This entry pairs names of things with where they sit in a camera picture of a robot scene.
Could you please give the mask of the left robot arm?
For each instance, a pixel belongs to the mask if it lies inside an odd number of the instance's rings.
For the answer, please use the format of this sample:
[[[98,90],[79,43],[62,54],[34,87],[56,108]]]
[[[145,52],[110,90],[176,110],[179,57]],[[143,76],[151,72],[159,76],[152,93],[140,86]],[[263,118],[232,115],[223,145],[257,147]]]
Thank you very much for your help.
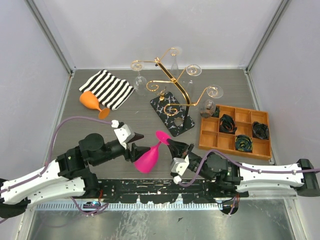
[[[13,218],[27,208],[55,199],[97,197],[101,186],[89,166],[98,166],[120,156],[128,162],[137,161],[150,150],[150,147],[134,143],[142,138],[143,135],[135,133],[129,140],[131,147],[128,147],[117,139],[105,142],[100,134],[91,133],[47,167],[14,180],[1,179],[0,217]]]

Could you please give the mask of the clear stemless glass tumbler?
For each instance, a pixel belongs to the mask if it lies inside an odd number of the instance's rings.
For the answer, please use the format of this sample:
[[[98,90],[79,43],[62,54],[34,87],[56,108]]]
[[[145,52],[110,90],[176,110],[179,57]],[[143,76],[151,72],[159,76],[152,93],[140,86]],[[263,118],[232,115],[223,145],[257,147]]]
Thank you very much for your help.
[[[147,80],[141,75],[141,71],[144,68],[144,63],[142,61],[135,60],[130,65],[131,69],[137,72],[137,77],[134,79],[133,87],[135,92],[139,96],[145,96],[147,92],[146,84]]]

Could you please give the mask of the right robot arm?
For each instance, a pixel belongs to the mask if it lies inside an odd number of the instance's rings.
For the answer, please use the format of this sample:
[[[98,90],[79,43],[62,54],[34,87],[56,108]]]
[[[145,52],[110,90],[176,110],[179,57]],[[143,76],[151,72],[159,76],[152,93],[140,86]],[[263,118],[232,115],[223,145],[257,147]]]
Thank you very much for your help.
[[[183,175],[187,170],[196,177],[212,181],[225,197],[234,193],[257,190],[290,190],[301,197],[318,197],[320,186],[317,180],[318,169],[308,159],[299,159],[287,165],[254,165],[237,162],[218,150],[210,150],[201,157],[192,152],[193,144],[169,139],[168,148],[172,156],[171,175],[173,182],[182,187],[190,186],[193,181],[184,183]]]

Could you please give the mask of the orange plastic wine glass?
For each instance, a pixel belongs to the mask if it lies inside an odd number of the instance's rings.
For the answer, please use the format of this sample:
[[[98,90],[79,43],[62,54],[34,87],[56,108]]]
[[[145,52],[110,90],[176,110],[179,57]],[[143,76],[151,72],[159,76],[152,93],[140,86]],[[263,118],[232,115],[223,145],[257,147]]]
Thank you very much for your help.
[[[98,110],[99,111],[98,118],[100,120],[105,119],[110,114],[109,108],[100,107],[98,98],[91,91],[83,92],[79,97],[79,101],[82,105],[84,105],[88,109]]]

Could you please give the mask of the clear champagne flute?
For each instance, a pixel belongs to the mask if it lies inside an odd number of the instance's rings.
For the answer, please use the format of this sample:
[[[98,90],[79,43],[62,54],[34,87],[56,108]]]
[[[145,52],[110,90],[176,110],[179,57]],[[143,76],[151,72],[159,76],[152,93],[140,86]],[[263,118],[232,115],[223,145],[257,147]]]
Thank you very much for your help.
[[[202,73],[202,69],[197,64],[190,64],[186,67],[186,73],[191,77],[197,77]],[[191,78],[186,85],[186,90],[191,93],[195,88],[194,80]]]
[[[178,55],[182,53],[182,49],[178,46],[174,46],[170,49],[170,55],[173,57],[173,63],[171,65],[170,73],[172,74],[173,77],[176,79],[179,76],[179,67],[178,67]]]

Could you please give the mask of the pink plastic wine glass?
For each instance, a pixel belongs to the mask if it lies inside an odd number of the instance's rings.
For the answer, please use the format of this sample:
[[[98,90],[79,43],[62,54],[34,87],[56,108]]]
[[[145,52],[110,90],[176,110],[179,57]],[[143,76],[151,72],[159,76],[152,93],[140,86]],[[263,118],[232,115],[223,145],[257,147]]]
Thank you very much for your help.
[[[158,139],[158,143],[144,153],[137,161],[134,162],[135,168],[144,174],[148,174],[156,165],[159,159],[159,147],[161,144],[169,145],[168,139],[171,137],[164,131],[156,131],[155,136]]]

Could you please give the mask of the gold wine glass rack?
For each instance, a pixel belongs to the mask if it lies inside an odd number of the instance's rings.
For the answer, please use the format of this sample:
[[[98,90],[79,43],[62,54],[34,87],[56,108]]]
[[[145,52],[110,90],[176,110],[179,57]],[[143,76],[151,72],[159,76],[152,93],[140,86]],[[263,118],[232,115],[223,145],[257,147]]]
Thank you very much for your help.
[[[165,80],[146,81],[146,90],[153,92],[157,97],[150,100],[150,105],[159,116],[166,129],[173,137],[177,137],[195,126],[195,121],[189,114],[190,108],[199,105],[206,90],[205,87],[198,99],[192,100],[192,92],[187,92],[187,83],[192,78],[186,72],[187,66],[179,70],[178,78],[171,74],[173,57],[170,55],[170,47],[161,57],[153,60],[138,60],[145,64],[153,64],[166,76]],[[191,77],[183,81],[183,76]]]

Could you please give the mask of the clear round wine glass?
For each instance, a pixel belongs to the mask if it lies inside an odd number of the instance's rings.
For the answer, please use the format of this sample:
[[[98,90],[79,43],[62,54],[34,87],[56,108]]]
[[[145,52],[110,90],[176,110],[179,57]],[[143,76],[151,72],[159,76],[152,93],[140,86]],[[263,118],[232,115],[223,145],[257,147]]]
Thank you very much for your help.
[[[200,101],[199,113],[203,119],[210,118],[216,111],[216,103],[214,99],[219,99],[223,96],[223,89],[216,84],[212,84],[206,88]]]

